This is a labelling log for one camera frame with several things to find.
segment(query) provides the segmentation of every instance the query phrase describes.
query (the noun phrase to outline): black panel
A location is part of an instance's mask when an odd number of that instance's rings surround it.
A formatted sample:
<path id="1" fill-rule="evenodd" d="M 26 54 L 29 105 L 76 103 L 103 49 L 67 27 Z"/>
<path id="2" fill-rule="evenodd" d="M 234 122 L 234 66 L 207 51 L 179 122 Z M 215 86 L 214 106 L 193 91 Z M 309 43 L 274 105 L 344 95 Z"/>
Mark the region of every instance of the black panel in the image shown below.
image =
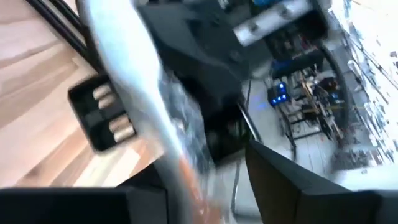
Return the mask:
<path id="1" fill-rule="evenodd" d="M 397 191 L 351 192 L 252 142 L 246 164 L 267 224 L 397 223 Z"/>
<path id="2" fill-rule="evenodd" d="M 205 119 L 237 102 L 249 66 L 217 1 L 149 5 L 139 10 L 164 65 L 197 99 Z"/>
<path id="3" fill-rule="evenodd" d="M 0 190 L 0 223 L 167 223 L 160 189 Z"/>

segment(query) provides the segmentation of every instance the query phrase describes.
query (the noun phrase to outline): electronic equipment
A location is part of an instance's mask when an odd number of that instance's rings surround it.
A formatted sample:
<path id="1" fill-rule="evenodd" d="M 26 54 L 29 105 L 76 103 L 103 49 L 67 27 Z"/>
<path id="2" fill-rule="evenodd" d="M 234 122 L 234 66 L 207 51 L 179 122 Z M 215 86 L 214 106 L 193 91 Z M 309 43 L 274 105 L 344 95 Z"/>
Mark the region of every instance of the electronic equipment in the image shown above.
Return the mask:
<path id="1" fill-rule="evenodd" d="M 269 88 L 267 96 L 268 102 L 272 106 L 277 106 L 290 100 L 289 89 L 285 82 L 280 82 L 278 85 Z"/>

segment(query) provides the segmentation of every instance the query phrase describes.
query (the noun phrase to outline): wooden surface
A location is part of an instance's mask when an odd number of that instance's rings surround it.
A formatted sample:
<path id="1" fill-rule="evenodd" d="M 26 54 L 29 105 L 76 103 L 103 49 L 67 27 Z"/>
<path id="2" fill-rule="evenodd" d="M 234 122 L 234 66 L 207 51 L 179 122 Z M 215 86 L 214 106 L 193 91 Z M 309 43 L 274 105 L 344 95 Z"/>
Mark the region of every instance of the wooden surface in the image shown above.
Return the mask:
<path id="1" fill-rule="evenodd" d="M 115 186 L 159 156 L 140 139 L 94 155 L 67 91 L 95 72 L 24 0 L 0 6 L 0 187 Z"/>

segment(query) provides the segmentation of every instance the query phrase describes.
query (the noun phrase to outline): wooden desk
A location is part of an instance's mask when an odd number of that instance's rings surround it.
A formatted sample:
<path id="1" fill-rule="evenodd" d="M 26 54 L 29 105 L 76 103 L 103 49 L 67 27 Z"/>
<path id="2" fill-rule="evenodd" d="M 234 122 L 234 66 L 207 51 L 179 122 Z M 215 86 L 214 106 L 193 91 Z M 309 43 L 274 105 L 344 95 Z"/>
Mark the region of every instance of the wooden desk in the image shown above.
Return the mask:
<path id="1" fill-rule="evenodd" d="M 24 0 L 0 6 L 0 187 L 115 186 L 160 155 L 140 139 L 94 155 L 67 91 L 95 72 Z"/>

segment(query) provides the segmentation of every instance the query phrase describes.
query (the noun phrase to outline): plastic wrap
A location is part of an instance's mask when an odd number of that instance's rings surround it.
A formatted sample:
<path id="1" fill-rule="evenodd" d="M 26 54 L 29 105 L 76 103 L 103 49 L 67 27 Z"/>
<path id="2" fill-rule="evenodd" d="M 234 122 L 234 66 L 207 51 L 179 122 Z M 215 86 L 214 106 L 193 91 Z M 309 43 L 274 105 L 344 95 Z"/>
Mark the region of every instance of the plastic wrap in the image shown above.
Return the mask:
<path id="1" fill-rule="evenodd" d="M 199 106 L 166 72 L 145 22 L 130 0 L 80 1 L 100 59 L 173 203 L 174 224 L 234 223 L 221 198 Z"/>
<path id="2" fill-rule="evenodd" d="M 235 223 L 223 205 L 225 182 L 216 174 L 207 148 L 199 105 L 171 71 L 163 76 L 159 89 L 183 145 L 180 168 L 194 202 L 192 223 Z"/>

